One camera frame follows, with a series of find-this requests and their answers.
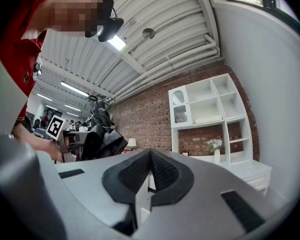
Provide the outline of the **white ceiling pipe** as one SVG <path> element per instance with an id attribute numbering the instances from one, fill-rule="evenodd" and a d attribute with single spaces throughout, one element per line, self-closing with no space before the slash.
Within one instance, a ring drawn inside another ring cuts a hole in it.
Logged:
<path id="1" fill-rule="evenodd" d="M 144 85 L 158 80 L 159 78 L 164 77 L 173 71 L 182 69 L 185 66 L 190 66 L 197 62 L 202 62 L 205 59 L 219 57 L 220 48 L 217 43 L 207 34 L 205 34 L 204 37 L 207 41 L 207 44 L 188 50 L 173 58 L 166 59 L 164 62 L 158 64 L 146 73 L 128 83 L 122 89 L 114 93 L 111 97 L 107 98 L 106 101 L 109 104 L 113 104 L 143 87 Z"/>

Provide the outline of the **white flower bouquet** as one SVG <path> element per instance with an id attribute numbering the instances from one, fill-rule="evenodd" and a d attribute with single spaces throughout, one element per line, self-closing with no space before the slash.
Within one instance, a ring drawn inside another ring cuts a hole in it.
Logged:
<path id="1" fill-rule="evenodd" d="M 223 141 L 219 139 L 210 139 L 207 141 L 207 147 L 210 152 L 215 152 L 217 150 L 220 150 L 223 145 Z"/>

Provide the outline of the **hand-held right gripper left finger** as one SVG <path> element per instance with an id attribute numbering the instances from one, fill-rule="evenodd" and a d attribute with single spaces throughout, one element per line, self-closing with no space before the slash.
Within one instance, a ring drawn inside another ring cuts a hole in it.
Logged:
<path id="1" fill-rule="evenodd" d="M 0 230 L 13 240 L 134 240 L 133 209 L 114 202 L 94 162 L 54 164 L 0 135 Z"/>

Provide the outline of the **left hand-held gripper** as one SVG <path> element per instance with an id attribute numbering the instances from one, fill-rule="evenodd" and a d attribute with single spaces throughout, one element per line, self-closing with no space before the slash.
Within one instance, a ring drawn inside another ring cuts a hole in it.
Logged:
<path id="1" fill-rule="evenodd" d="M 75 162 L 77 160 L 77 155 L 70 149 L 71 138 L 75 138 L 76 131 L 71 129 L 71 125 L 67 120 L 54 115 L 49 122 L 46 134 L 56 143 L 61 152 L 63 163 Z"/>

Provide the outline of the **long ceiling strip light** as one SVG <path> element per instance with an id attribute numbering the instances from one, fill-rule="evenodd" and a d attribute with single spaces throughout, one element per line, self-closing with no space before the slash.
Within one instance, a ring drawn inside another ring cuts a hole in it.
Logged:
<path id="1" fill-rule="evenodd" d="M 41 98 L 47 100 L 47 101 L 50 101 L 50 102 L 53 101 L 51 98 L 48 98 L 48 97 L 46 97 L 46 96 L 44 96 L 44 95 L 42 95 L 42 94 L 37 93 L 37 95 L 38 95 L 39 97 L 41 97 Z"/>
<path id="2" fill-rule="evenodd" d="M 69 108 L 69 109 L 74 110 L 74 111 L 78 111 L 78 112 L 81 112 L 81 111 L 82 111 L 81 109 L 78 109 L 78 108 L 76 108 L 76 107 L 70 106 L 70 105 L 68 105 L 68 104 L 64 104 L 64 106 L 65 106 L 66 108 Z"/>
<path id="3" fill-rule="evenodd" d="M 76 88 L 76 87 L 74 87 L 74 86 L 72 86 L 72 85 L 64 82 L 64 81 L 61 81 L 60 84 L 63 87 L 66 87 L 66 88 L 68 88 L 68 89 L 70 89 L 70 90 L 72 90 L 72 91 L 74 91 L 74 92 L 76 92 L 76 93 L 78 93 L 78 94 L 80 94 L 80 95 L 82 95 L 84 97 L 88 97 L 89 96 L 89 94 L 87 92 L 84 92 L 84 91 L 82 91 L 82 90 L 80 90 L 80 89 L 78 89 L 78 88 Z"/>

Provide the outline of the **person's red shirt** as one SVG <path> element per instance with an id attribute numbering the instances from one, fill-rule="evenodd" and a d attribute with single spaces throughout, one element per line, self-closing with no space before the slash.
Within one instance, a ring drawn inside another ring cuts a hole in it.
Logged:
<path id="1" fill-rule="evenodd" d="M 33 70 L 48 33 L 28 31 L 29 22 L 45 0 L 21 0 L 0 36 L 0 60 L 13 81 L 28 97 L 36 83 Z"/>

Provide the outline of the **person's left hand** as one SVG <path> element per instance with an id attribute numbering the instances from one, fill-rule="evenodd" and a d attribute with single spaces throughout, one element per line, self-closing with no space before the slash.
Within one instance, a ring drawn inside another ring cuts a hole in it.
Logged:
<path id="1" fill-rule="evenodd" d="M 62 162 L 62 153 L 54 141 L 49 140 L 47 142 L 46 152 L 50 155 L 52 160 Z"/>

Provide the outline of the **rectangular ceiling light panel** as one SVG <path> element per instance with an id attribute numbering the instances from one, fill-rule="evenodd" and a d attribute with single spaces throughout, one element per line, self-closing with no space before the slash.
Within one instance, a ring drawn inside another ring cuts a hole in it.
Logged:
<path id="1" fill-rule="evenodd" d="M 118 51 L 121 51 L 126 46 L 126 43 L 117 35 L 115 35 L 112 39 L 109 39 L 107 42 Z"/>

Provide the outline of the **white shelf unit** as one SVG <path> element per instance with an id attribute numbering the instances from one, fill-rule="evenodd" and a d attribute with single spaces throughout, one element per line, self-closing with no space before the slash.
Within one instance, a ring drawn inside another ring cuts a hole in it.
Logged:
<path id="1" fill-rule="evenodd" d="M 220 125 L 225 151 L 221 159 L 228 165 L 253 159 L 248 114 L 228 73 L 171 89 L 168 98 L 173 152 L 179 151 L 179 130 Z"/>

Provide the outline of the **person's left forearm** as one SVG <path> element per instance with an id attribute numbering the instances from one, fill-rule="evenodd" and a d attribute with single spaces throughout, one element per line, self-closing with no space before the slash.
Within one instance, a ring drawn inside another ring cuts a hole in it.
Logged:
<path id="1" fill-rule="evenodd" d="M 14 125 L 12 135 L 16 139 L 28 143 L 34 150 L 46 152 L 49 140 L 31 134 L 21 123 L 16 123 Z"/>

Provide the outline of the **white chest harness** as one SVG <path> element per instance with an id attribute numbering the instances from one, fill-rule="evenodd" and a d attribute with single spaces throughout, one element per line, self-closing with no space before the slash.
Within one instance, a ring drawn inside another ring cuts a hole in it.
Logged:
<path id="1" fill-rule="evenodd" d="M 40 75 L 42 73 L 42 71 L 41 71 L 42 65 L 43 65 L 42 57 L 40 55 L 38 55 L 35 59 L 35 63 L 33 66 L 33 74 L 32 74 L 33 81 L 35 81 L 35 82 L 38 80 L 38 75 Z"/>

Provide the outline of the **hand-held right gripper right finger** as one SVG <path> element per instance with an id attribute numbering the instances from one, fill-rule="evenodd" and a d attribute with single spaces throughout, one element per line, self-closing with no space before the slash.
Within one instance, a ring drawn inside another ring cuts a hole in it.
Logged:
<path id="1" fill-rule="evenodd" d="M 191 169 L 194 182 L 176 204 L 155 206 L 133 234 L 137 240 L 279 240 L 294 208 L 276 209 L 252 186 L 211 162 L 161 150 Z"/>

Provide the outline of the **round metal ceiling lamp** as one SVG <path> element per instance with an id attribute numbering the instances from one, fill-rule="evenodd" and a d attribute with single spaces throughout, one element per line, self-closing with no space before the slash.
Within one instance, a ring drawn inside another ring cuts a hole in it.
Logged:
<path id="1" fill-rule="evenodd" d="M 142 36 L 144 39 L 151 40 L 155 37 L 156 31 L 152 28 L 145 28 L 142 31 Z"/>

